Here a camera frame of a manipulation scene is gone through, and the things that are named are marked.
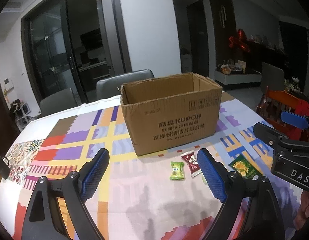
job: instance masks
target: gray chair back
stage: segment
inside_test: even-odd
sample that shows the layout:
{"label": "gray chair back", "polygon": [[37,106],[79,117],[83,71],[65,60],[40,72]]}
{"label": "gray chair back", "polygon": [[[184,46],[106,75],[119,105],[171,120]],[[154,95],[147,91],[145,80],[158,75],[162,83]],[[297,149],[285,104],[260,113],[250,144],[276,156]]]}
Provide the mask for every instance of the gray chair back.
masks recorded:
{"label": "gray chair back", "polygon": [[262,62],[261,91],[266,93],[267,86],[273,91],[285,90],[285,74],[280,68]]}
{"label": "gray chair back", "polygon": [[120,95],[122,84],[148,78],[154,78],[150,69],[133,71],[99,80],[96,84],[96,98],[100,100]]}
{"label": "gray chair back", "polygon": [[47,98],[44,98],[40,102],[41,116],[44,117],[50,114],[54,114],[63,110],[67,110],[78,106],[72,89],[67,88],[61,90]]}

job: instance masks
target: orange wooden chair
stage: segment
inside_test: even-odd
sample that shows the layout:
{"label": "orange wooden chair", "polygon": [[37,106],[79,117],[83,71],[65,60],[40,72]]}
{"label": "orange wooden chair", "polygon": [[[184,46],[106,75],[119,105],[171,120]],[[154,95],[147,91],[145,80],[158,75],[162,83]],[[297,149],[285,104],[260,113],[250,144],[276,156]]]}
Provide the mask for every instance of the orange wooden chair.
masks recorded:
{"label": "orange wooden chair", "polygon": [[[272,91],[267,87],[266,93],[262,96],[259,105],[257,106],[256,113],[265,119],[278,131],[287,134],[293,126],[284,123],[280,119],[282,109],[284,111],[293,112],[298,105],[299,98],[285,92],[285,91]],[[300,141],[309,141],[309,133],[302,131]]]}

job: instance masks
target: candy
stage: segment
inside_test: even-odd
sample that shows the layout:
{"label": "candy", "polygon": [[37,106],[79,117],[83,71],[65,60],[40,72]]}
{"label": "candy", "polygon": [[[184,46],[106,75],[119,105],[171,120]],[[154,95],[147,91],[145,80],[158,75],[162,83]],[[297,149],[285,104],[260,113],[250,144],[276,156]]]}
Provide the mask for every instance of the candy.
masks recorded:
{"label": "candy", "polygon": [[243,155],[239,155],[229,166],[233,167],[242,177],[257,180],[262,174],[251,165]]}
{"label": "candy", "polygon": [[171,162],[171,167],[173,168],[173,173],[170,176],[170,179],[184,179],[182,167],[184,166],[183,162]]}
{"label": "candy", "polygon": [[201,173],[201,169],[198,165],[194,151],[185,152],[185,153],[181,154],[180,156],[188,164],[188,167],[189,167],[190,173],[191,173],[191,177],[195,177],[195,176],[197,176],[198,174]]}

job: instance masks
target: metal bolt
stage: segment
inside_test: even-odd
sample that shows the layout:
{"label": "metal bolt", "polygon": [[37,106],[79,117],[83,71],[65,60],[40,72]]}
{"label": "metal bolt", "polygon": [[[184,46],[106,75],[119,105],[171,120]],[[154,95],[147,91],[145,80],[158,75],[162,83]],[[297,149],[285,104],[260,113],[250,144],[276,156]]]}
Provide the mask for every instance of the metal bolt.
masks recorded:
{"label": "metal bolt", "polygon": [[262,177],[261,177],[261,180],[262,180],[263,182],[269,182],[269,179],[268,179],[267,177],[265,177],[265,176],[262,176]]}
{"label": "metal bolt", "polygon": [[230,171],[229,174],[230,174],[230,177],[232,177],[232,178],[238,177],[238,173],[235,172],[235,171]]}
{"label": "metal bolt", "polygon": [[43,183],[46,181],[46,177],[45,176],[42,176],[38,179],[39,183]]}
{"label": "metal bolt", "polygon": [[78,175],[77,171],[71,171],[70,172],[70,178],[75,178]]}

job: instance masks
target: cardboard box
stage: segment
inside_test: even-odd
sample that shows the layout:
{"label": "cardboard box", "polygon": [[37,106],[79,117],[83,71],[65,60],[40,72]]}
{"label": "cardboard box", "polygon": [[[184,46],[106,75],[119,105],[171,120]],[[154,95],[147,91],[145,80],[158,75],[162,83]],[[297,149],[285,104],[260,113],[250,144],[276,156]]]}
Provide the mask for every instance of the cardboard box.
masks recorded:
{"label": "cardboard box", "polygon": [[213,135],[222,87],[195,73],[121,86],[121,107],[138,156]]}

